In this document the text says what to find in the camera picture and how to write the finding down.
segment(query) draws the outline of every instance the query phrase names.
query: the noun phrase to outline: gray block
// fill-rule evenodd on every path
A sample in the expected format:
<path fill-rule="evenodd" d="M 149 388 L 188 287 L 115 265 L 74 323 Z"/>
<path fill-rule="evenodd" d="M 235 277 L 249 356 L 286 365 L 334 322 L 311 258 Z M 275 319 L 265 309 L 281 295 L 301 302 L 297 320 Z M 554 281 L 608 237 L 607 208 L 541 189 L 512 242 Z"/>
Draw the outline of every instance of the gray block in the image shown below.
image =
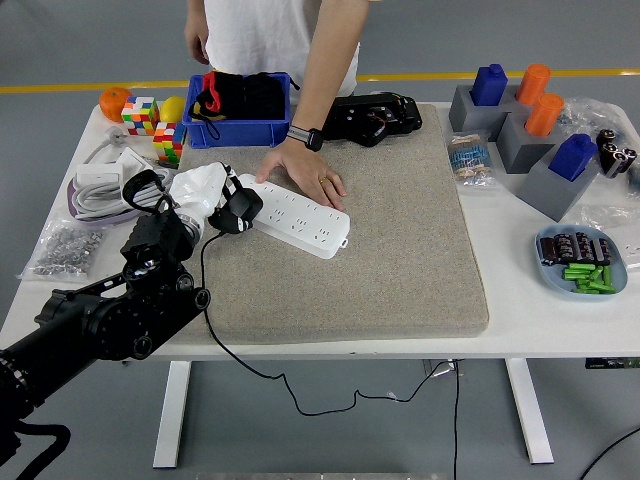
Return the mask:
<path fill-rule="evenodd" d="M 515 98 L 518 85 L 507 85 L 500 103 L 493 107 L 477 107 L 471 99 L 473 85 L 458 85 L 453 96 L 449 121 L 454 132 L 489 131 L 489 141 L 495 142 L 509 113 L 529 114 L 532 107 Z"/>
<path fill-rule="evenodd" d="M 522 187 L 516 192 L 518 198 L 556 222 L 580 199 L 599 171 L 596 162 L 591 160 L 583 172 L 570 182 L 549 170 L 559 148 L 560 144 L 553 147 L 531 168 Z"/>
<path fill-rule="evenodd" d="M 511 113 L 504 121 L 496 147 L 507 173 L 528 173 L 549 150 L 565 138 L 558 127 L 546 137 L 531 135 L 524 129 L 529 115 Z"/>

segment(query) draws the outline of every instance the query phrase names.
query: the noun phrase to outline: yellow floor line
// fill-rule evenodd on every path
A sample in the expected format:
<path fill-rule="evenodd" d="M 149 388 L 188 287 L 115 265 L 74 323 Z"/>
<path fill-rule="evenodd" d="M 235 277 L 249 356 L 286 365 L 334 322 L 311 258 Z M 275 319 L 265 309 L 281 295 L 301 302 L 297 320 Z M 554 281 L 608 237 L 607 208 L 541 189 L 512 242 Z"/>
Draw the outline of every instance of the yellow floor line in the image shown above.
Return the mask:
<path fill-rule="evenodd" d="M 509 78 L 519 78 L 524 71 L 506 72 Z M 472 80 L 476 72 L 425 72 L 425 73 L 381 73 L 362 74 L 356 78 L 359 82 L 424 82 L 433 80 Z M 581 70 L 553 70 L 554 77 L 616 77 L 640 76 L 640 68 L 593 68 Z M 53 93 L 101 91 L 110 87 L 137 88 L 186 88 L 187 80 L 163 80 L 152 82 L 108 82 L 108 83 L 61 83 L 51 85 L 0 86 L 2 94 Z"/>

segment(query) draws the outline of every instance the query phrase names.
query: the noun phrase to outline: orange cylinder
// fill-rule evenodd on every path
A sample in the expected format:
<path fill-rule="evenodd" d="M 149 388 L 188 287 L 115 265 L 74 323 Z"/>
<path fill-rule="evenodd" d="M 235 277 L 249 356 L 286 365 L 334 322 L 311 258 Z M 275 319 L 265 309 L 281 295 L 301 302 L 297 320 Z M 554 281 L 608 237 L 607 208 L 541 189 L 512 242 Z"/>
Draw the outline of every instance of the orange cylinder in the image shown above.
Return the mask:
<path fill-rule="evenodd" d="M 546 137 L 553 130 L 558 116 L 564 108 L 564 100 L 555 93 L 543 93 L 533 106 L 533 111 L 524 124 L 524 129 L 536 137 Z"/>
<path fill-rule="evenodd" d="M 541 63 L 529 65 L 516 93 L 516 100 L 523 105 L 535 105 L 538 97 L 544 93 L 549 78 L 551 78 L 551 70 L 546 65 Z"/>

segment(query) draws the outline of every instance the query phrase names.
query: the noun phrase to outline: smartwatch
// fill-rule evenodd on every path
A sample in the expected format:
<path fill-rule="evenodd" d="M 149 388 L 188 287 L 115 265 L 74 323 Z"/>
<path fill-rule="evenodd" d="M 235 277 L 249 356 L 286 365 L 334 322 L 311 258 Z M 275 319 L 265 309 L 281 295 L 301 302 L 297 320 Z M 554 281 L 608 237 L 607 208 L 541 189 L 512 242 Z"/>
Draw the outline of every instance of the smartwatch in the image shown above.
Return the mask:
<path fill-rule="evenodd" d="M 317 152 L 322 148 L 322 132 L 316 128 L 311 130 L 303 130 L 302 128 L 291 125 L 287 132 L 287 137 L 295 138 L 304 143 L 305 147 L 313 152 Z"/>

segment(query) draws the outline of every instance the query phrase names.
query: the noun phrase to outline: white t-shirt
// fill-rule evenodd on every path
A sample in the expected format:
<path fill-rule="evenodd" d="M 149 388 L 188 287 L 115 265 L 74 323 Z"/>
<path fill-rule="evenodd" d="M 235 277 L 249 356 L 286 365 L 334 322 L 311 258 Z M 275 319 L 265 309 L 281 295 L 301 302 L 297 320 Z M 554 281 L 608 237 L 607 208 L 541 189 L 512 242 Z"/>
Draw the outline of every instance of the white t-shirt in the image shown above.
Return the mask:
<path fill-rule="evenodd" d="M 205 0 L 211 66 L 227 73 L 251 75 L 285 72 L 302 86 L 304 69 L 318 22 L 321 0 Z M 356 88 L 356 49 L 339 96 Z M 293 88 L 291 103 L 299 92 Z"/>

